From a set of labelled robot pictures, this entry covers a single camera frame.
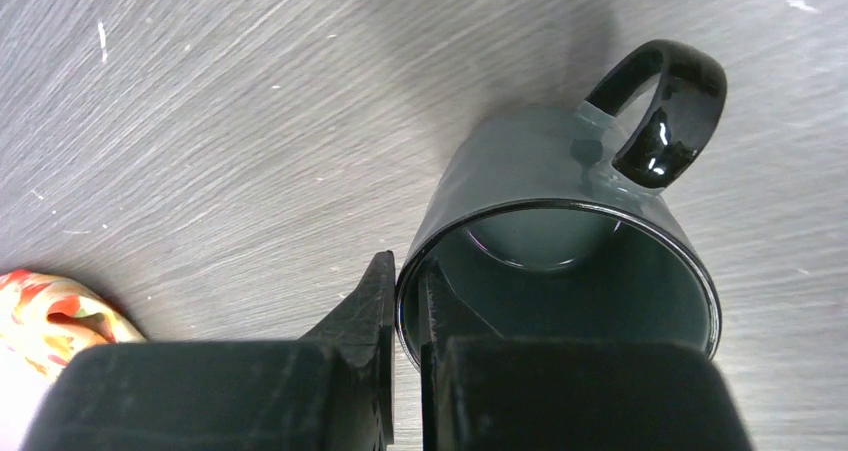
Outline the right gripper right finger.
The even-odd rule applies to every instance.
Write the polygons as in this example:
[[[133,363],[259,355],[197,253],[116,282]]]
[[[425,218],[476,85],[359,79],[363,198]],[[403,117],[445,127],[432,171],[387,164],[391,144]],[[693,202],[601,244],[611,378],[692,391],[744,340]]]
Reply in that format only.
[[[718,369],[662,342],[503,338],[438,267],[420,284],[427,450],[749,450]]]

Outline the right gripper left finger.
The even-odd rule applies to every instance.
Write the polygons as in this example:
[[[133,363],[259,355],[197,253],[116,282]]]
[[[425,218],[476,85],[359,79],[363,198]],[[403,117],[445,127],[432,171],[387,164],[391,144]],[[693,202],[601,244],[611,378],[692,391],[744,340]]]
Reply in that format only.
[[[75,357],[26,450],[384,450],[394,440],[395,260],[296,340],[113,344]]]

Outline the dark green mug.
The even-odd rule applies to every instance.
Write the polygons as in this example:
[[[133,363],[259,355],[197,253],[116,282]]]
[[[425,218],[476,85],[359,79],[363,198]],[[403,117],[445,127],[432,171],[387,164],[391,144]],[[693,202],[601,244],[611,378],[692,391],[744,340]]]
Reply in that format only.
[[[412,240],[395,327],[421,363],[435,283],[502,337],[672,341],[716,354],[716,286],[663,192],[702,154],[723,67],[646,42],[572,108],[493,116],[460,144]]]

